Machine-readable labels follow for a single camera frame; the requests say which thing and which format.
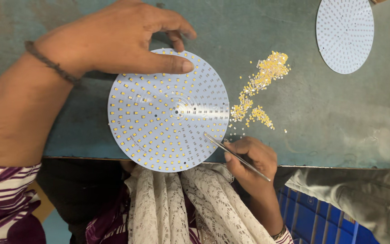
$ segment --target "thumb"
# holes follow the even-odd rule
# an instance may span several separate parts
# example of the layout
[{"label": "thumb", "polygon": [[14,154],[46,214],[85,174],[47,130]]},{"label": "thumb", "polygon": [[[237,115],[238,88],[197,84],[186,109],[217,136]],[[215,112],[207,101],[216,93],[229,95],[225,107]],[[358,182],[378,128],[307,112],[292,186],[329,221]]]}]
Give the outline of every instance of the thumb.
[{"label": "thumb", "polygon": [[186,74],[194,70],[194,64],[183,57],[152,52],[146,55],[150,74]]},{"label": "thumb", "polygon": [[240,163],[240,161],[231,153],[225,152],[225,161],[227,161],[227,169],[232,175],[234,175],[237,180],[246,178],[246,169]]}]

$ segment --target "sleeve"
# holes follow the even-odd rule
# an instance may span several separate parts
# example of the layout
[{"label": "sleeve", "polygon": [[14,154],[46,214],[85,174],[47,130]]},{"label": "sleeve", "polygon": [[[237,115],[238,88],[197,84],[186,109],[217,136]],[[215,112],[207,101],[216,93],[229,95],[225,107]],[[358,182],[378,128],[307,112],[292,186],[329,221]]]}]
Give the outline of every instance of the sleeve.
[{"label": "sleeve", "polygon": [[13,236],[14,229],[15,236],[19,234],[19,229],[22,229],[21,235],[34,234],[27,232],[26,227],[31,223],[37,224],[31,213],[40,205],[40,199],[34,190],[26,191],[26,188],[35,179],[40,166],[0,167],[0,243],[8,242],[11,239],[8,236]]},{"label": "sleeve", "polygon": [[291,237],[288,228],[285,227],[285,229],[286,229],[285,233],[281,237],[275,240],[276,244],[293,244],[293,238]]}]

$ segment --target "bracelet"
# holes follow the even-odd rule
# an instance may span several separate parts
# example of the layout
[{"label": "bracelet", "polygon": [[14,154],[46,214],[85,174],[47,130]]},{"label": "bracelet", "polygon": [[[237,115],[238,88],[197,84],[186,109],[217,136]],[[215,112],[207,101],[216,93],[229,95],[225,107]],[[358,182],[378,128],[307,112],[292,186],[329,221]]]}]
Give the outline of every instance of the bracelet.
[{"label": "bracelet", "polygon": [[277,235],[272,235],[271,237],[274,239],[274,241],[276,241],[279,238],[281,238],[285,234],[285,232],[287,232],[287,227],[284,224],[284,226],[282,227],[281,232],[279,232],[279,234],[277,234]]},{"label": "bracelet", "polygon": [[35,49],[34,42],[32,41],[25,41],[25,49],[31,53],[34,57],[36,57],[38,60],[42,61],[47,65],[47,67],[54,69],[57,71],[58,75],[60,75],[63,79],[70,81],[75,86],[79,85],[81,83],[81,80],[74,77],[73,75],[69,74],[65,70],[61,69],[59,67],[60,64],[55,64],[45,56],[43,56],[41,53]]}]

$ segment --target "black thread bracelet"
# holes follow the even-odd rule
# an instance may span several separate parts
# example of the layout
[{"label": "black thread bracelet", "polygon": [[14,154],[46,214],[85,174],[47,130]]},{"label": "black thread bracelet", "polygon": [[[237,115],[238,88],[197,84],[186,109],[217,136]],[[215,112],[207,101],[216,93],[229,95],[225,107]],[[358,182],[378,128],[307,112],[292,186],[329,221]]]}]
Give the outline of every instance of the black thread bracelet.
[{"label": "black thread bracelet", "polygon": [[81,83],[80,79],[74,77],[73,75],[69,74],[65,70],[61,69],[60,68],[60,64],[58,64],[58,63],[56,64],[56,63],[52,62],[51,60],[49,60],[48,58],[43,56],[41,53],[39,53],[37,51],[37,49],[35,49],[34,42],[32,42],[32,41],[25,41],[25,49],[26,49],[26,51],[31,53],[34,57],[36,57],[38,60],[40,60],[43,63],[45,63],[47,65],[47,67],[49,67],[51,69],[54,69],[58,73],[58,75],[60,75],[65,80],[70,81],[75,86],[77,86],[77,85],[79,85]]}]

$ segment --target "purple striped clothing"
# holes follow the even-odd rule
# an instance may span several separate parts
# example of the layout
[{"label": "purple striped clothing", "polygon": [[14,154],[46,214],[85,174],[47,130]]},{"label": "purple striped clothing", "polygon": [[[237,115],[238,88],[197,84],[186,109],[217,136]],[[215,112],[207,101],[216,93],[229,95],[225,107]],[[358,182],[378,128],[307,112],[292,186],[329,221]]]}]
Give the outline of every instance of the purple striped clothing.
[{"label": "purple striped clothing", "polygon": [[[31,213],[40,205],[34,190],[26,188],[34,181],[41,164],[31,167],[0,167],[0,244],[45,244],[45,232]],[[121,188],[116,201],[103,207],[86,229],[88,244],[126,244],[127,204],[126,188]],[[188,214],[192,206],[186,206]],[[189,223],[190,239],[200,244],[195,221]],[[276,240],[277,244],[292,244],[290,232]]]}]

